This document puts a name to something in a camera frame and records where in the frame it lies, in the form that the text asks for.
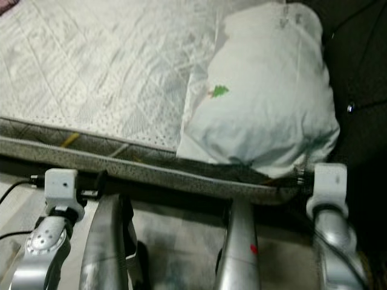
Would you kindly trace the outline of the white pillow with green tree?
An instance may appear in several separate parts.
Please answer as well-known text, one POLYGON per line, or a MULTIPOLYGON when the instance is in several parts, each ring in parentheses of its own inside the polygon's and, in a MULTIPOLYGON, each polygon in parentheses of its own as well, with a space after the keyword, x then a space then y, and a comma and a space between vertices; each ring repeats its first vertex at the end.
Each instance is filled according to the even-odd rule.
POLYGON ((177 157, 269 178, 325 162, 340 127, 322 33, 315 11, 301 3, 268 2, 226 16, 177 157))

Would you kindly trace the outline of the grey left robot leg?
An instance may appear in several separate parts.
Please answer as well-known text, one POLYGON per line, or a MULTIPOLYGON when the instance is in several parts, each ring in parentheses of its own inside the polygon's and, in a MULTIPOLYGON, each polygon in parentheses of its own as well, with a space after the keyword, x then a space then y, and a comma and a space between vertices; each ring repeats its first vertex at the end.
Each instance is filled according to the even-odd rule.
POLYGON ((100 199, 86 238, 79 290, 149 290, 148 249, 138 240, 133 216, 126 196, 100 199))

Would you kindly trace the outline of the grey quilted mattress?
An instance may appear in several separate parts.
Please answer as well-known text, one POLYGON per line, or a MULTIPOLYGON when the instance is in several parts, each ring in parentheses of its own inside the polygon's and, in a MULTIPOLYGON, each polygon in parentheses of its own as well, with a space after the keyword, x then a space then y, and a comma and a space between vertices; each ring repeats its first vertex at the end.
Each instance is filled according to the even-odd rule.
POLYGON ((21 0, 0 18, 0 153, 284 204, 296 177, 176 156, 233 12, 282 0, 21 0))

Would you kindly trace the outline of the black tufted headboard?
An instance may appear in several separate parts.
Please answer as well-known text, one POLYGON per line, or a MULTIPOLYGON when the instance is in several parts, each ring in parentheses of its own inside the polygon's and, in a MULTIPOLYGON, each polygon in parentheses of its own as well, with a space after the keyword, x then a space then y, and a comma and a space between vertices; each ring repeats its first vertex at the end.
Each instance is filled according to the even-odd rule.
POLYGON ((387 0, 300 0, 320 18, 348 168, 350 219, 363 248, 387 251, 387 0))

